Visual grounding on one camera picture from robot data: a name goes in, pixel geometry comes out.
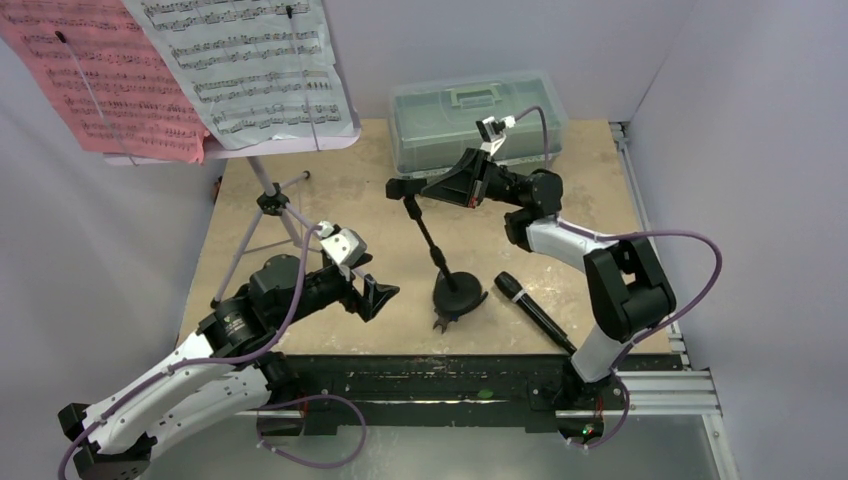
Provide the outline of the black round disc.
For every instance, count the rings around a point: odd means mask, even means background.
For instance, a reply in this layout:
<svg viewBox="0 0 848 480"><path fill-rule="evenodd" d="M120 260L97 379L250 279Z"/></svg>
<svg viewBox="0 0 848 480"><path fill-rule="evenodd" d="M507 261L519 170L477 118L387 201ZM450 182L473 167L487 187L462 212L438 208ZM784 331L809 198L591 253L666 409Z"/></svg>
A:
<svg viewBox="0 0 848 480"><path fill-rule="evenodd" d="M426 184L423 179L390 178L385 184L385 195L388 199L403 203L409 218L418 226L428 246L430 258L439 271L432 294L437 318L457 317L459 320L478 308L486 300L488 292L473 274L452 272L449 269L442 250L436 245L423 221L423 212L416 200L417 194Z"/></svg>

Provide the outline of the black clarinet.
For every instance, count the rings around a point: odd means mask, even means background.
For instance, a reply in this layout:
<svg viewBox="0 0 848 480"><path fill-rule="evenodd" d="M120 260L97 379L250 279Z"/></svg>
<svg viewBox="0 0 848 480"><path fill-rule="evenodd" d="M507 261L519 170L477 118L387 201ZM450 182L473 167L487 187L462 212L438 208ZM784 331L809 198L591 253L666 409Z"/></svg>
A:
<svg viewBox="0 0 848 480"><path fill-rule="evenodd" d="M567 333L553 318L531 297L526 289L509 272L501 271L494 279L497 289L529 317L542 333L568 355L573 355L577 347Z"/></svg>

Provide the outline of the pink sheet music page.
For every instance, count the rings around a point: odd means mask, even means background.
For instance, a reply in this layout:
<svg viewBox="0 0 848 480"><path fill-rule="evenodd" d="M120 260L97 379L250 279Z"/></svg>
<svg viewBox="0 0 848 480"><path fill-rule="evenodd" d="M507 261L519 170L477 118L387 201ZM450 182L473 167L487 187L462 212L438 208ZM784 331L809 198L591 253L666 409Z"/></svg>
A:
<svg viewBox="0 0 848 480"><path fill-rule="evenodd" d="M120 1L4 1L1 37L89 152L200 163L209 135Z"/></svg>

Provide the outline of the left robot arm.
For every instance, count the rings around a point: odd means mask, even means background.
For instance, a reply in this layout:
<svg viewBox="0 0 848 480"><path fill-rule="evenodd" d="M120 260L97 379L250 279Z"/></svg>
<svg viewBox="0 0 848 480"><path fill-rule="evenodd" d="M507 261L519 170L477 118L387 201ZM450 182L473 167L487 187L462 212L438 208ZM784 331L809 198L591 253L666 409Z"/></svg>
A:
<svg viewBox="0 0 848 480"><path fill-rule="evenodd" d="M400 291L324 255L308 271L306 258L276 255L237 293L218 303L175 350L117 393L93 403L70 403L58 420L70 445L57 476L74 468L81 479L136 479L182 440L244 411L334 401L309 395L286 357L274 351L285 331L332 304L364 321Z"/></svg>

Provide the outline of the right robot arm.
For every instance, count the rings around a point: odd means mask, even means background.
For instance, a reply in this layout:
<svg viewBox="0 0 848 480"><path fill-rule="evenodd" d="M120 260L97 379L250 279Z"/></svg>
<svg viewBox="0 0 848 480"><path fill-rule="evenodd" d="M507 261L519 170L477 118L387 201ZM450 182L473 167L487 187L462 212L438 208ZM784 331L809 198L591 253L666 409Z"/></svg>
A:
<svg viewBox="0 0 848 480"><path fill-rule="evenodd" d="M584 407L601 391L600 381L639 333L659 325L677 307L676 295L651 243L638 236L606 236L560 216L564 194L559 174L536 169L519 174L469 149L443 175L422 187L421 195L475 208L485 200L515 206L505 215L509 242L522 250L558 260L583 273L595 325L571 357L573 373L561 392Z"/></svg>

